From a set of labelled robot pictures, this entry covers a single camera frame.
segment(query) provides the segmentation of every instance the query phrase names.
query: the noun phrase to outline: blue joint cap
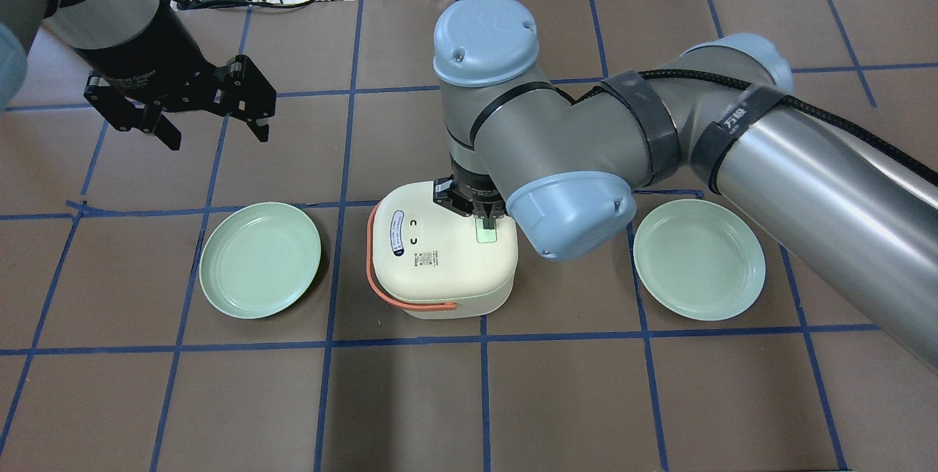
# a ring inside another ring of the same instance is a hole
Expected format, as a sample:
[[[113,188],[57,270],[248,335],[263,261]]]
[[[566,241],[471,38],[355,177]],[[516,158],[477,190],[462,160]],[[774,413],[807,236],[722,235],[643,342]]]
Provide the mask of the blue joint cap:
[[[529,182],[507,201],[535,251],[578,258],[622,232],[635,217],[629,183],[607,172],[566,172]]]
[[[753,58],[753,60],[761,64],[778,87],[787,92],[794,91],[794,77],[791,75],[791,65],[788,65],[788,61],[781,57],[781,54],[778,54],[775,44],[760,37],[759,34],[751,34],[751,32],[730,34],[717,41],[694,45],[694,47],[684,51],[682,56],[687,54],[687,52],[694,51],[695,48],[712,47],[713,45],[716,45],[716,47],[733,48],[734,51],[747,54],[750,58]]]
[[[533,16],[515,0],[462,0],[433,30],[433,69],[447,84],[486,87],[522,75],[537,60]]]
[[[26,79],[26,51],[13,32],[0,23],[0,112]]]

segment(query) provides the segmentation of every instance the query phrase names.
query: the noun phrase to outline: plate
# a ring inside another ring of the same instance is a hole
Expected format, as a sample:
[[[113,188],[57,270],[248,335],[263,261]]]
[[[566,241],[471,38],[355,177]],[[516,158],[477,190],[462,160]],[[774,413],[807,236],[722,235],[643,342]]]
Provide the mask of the plate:
[[[652,210],[635,233],[635,267],[661,305],[695,320],[746,311],[765,282],[753,230],[713,202],[680,199]]]
[[[283,311],[319,269],[319,231],[299,208],[261,202],[229,215],[208,237],[199,283],[208,302],[235,318]]]

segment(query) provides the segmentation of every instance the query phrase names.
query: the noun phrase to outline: qr code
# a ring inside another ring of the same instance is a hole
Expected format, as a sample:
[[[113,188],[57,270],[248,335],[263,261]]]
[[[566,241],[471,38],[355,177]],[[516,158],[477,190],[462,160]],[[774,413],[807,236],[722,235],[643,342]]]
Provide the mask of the qr code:
[[[413,266],[433,266],[438,262],[437,252],[415,252]]]

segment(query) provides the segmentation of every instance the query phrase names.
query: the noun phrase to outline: orange handle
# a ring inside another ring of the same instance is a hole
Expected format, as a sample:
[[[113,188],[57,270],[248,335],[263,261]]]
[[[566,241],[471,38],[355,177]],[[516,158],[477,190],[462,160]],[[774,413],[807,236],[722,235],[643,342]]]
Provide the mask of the orange handle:
[[[378,285],[378,282],[374,278],[374,265],[372,264],[372,248],[374,241],[374,215],[378,212],[378,206],[381,204],[376,204],[372,208],[372,214],[368,217],[368,239],[366,239],[365,247],[365,273],[368,275],[368,283],[372,286],[372,291],[388,304],[393,305],[398,309],[404,309],[405,311],[454,311],[456,308],[456,302],[445,302],[445,303],[435,303],[435,304],[413,304],[405,303],[396,299],[394,296],[386,294],[381,290],[381,287]]]

